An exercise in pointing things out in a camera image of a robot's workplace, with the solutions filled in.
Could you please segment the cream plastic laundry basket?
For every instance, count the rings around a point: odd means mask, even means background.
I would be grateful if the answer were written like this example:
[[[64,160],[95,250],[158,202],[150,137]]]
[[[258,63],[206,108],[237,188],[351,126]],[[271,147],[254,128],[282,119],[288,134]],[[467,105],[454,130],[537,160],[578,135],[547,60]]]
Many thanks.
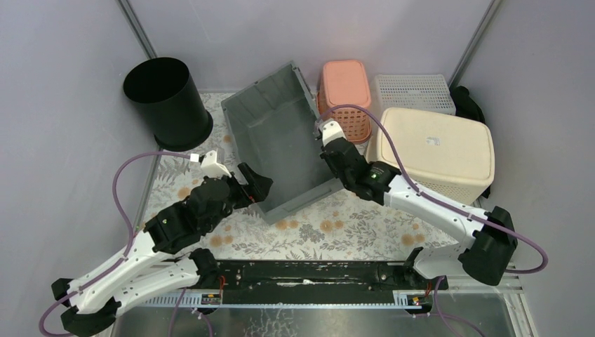
[[[402,163],[416,182],[455,201],[473,204],[495,177],[490,129],[481,122],[402,107],[386,109],[366,148],[368,161]]]

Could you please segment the pink perforated plastic basket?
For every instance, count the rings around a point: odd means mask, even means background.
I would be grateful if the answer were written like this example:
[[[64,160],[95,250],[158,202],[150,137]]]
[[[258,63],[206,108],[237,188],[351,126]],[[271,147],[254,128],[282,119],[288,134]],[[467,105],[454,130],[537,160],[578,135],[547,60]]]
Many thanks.
[[[319,92],[316,95],[319,113],[338,105],[357,105],[369,109],[370,87],[364,64],[359,60],[327,62],[321,73]],[[340,108],[330,114],[344,131],[346,138],[358,145],[371,136],[370,118],[361,110]]]

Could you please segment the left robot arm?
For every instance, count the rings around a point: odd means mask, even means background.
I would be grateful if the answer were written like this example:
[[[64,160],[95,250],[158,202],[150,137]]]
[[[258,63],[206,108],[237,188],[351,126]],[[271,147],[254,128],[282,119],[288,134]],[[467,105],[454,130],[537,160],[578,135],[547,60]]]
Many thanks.
[[[188,197],[158,212],[122,251],[78,279],[60,278],[51,288],[66,307],[60,319],[74,336],[94,336],[117,317],[155,296],[194,285],[202,289],[221,284],[218,262],[208,249],[195,249],[160,271],[148,270],[212,232],[233,211],[264,201],[273,180],[239,164],[246,179],[233,173],[205,177]]]

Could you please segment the white perforated plastic basket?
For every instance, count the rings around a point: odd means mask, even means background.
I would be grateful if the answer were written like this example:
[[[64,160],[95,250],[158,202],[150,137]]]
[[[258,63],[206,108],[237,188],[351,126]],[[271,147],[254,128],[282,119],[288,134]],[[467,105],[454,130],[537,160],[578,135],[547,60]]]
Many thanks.
[[[403,107],[447,115],[456,113],[449,87],[441,74],[379,74],[370,81],[370,94],[371,109],[377,115],[381,115],[390,107]]]

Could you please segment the grey plastic storage bin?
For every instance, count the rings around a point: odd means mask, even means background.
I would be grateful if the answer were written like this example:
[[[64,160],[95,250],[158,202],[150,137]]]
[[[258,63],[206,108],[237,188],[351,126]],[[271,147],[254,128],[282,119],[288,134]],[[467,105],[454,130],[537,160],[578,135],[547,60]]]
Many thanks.
[[[299,67],[290,61],[221,102],[236,158],[273,181],[257,210],[275,224],[342,190],[320,157],[319,117]]]

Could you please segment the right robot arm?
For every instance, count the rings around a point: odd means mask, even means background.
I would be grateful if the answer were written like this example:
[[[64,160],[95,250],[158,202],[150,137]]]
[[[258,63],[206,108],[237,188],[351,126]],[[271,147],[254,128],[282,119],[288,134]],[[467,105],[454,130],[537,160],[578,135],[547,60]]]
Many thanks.
[[[345,138],[325,140],[321,158],[345,189],[359,199],[405,211],[445,232],[456,243],[438,249],[415,249],[402,271],[403,282],[422,288],[430,279],[465,272],[497,286],[518,246],[510,213],[465,206],[434,191],[415,191],[404,174],[381,161],[368,163]]]

